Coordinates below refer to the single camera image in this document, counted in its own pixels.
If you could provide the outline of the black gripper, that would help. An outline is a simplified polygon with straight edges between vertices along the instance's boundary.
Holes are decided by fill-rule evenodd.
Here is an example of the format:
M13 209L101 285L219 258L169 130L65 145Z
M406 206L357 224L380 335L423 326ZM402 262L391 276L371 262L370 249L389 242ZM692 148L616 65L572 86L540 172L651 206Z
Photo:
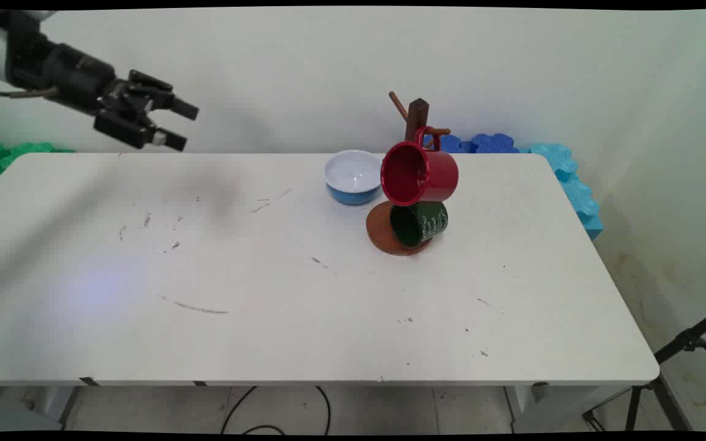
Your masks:
M14 87L1 95L10 99L44 98L96 115L96 131L133 148L155 145L184 151L186 137L137 122L149 122L152 111L171 111L194 121L199 108L177 97L173 86L161 79L130 70L123 80L107 62L50 41L42 33L41 24L52 16L53 12L0 12L3 78Z

